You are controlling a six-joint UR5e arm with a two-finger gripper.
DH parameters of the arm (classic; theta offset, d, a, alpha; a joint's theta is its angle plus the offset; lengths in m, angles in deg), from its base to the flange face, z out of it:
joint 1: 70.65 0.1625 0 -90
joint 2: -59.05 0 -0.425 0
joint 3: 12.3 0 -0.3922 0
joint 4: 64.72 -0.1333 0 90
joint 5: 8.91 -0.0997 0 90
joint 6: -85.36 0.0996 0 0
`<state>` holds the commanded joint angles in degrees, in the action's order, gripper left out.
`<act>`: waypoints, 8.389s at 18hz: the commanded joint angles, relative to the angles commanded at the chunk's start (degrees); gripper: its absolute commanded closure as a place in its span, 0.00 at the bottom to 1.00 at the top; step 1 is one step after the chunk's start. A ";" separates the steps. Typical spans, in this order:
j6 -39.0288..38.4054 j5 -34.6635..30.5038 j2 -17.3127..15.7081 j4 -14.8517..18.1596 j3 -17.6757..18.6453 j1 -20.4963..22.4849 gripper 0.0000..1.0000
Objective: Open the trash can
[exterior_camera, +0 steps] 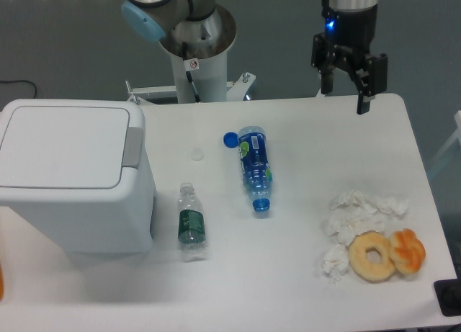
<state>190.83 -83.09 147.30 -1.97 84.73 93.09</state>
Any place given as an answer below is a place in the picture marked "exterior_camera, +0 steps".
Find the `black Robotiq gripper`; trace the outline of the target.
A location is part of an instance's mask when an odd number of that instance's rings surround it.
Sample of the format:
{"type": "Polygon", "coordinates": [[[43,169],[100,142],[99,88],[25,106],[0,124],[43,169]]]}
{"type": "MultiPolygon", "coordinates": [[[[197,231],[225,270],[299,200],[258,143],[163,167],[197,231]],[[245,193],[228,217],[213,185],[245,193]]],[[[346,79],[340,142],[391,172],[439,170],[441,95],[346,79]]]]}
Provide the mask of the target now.
{"type": "Polygon", "coordinates": [[[328,51],[330,42],[346,56],[346,72],[357,88],[357,114],[363,115],[388,85],[388,56],[369,55],[375,36],[377,0],[321,0],[321,6],[325,35],[314,35],[311,55],[311,65],[321,77],[321,94],[333,91],[335,57],[328,51]]]}

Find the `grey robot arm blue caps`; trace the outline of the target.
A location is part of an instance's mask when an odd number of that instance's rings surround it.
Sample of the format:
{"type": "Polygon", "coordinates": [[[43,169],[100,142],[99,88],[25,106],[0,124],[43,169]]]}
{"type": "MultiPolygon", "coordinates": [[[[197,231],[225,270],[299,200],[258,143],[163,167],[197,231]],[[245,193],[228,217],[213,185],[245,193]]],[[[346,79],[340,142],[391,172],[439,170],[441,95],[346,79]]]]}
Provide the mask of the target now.
{"type": "MultiPolygon", "coordinates": [[[[332,91],[334,71],[349,75],[357,89],[357,113],[387,89],[388,57],[370,51],[378,0],[321,0],[322,32],[313,37],[310,64],[321,80],[320,94],[332,91]]],[[[247,98],[255,76],[227,80],[227,54],[236,22],[216,0],[125,0],[122,15],[144,40],[168,53],[180,103],[235,102],[247,98]]]]}

